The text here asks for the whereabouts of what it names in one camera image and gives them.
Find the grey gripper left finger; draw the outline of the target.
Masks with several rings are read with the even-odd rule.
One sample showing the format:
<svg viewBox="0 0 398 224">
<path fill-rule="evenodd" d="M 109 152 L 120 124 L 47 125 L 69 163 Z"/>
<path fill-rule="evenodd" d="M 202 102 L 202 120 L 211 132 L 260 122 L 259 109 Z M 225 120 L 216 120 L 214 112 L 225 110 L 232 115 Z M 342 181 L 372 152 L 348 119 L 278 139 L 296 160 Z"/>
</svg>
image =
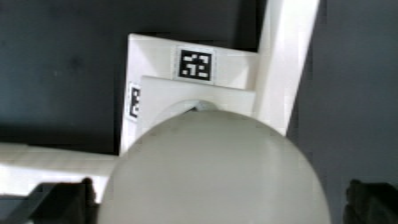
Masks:
<svg viewBox="0 0 398 224">
<path fill-rule="evenodd" d="M 0 224 L 95 224 L 92 179 L 42 182 L 29 193 L 0 194 Z"/>
</svg>

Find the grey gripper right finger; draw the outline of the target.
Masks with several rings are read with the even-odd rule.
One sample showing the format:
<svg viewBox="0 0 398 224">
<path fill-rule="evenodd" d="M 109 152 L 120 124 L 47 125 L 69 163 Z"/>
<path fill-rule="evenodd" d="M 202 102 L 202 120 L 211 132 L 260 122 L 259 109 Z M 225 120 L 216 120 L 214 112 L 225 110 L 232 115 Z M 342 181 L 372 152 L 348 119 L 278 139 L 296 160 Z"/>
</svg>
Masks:
<svg viewBox="0 0 398 224">
<path fill-rule="evenodd" d="M 342 224 L 398 224 L 398 189 L 388 183 L 349 181 Z"/>
</svg>

